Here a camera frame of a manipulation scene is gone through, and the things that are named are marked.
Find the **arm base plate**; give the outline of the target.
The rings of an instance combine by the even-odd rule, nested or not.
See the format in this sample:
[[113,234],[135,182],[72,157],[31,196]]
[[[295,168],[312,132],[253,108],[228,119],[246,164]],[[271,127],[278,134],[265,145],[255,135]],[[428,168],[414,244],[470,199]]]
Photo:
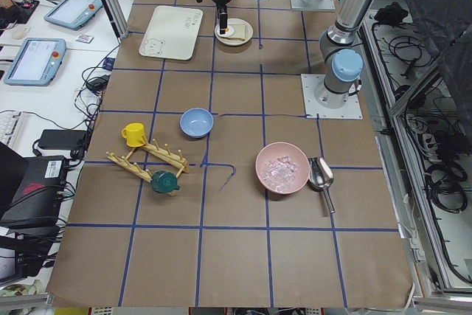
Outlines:
[[291,0],[291,9],[332,13],[336,8],[334,0]]
[[305,116],[308,118],[362,120],[358,95],[334,94],[325,88],[325,75],[302,74]]

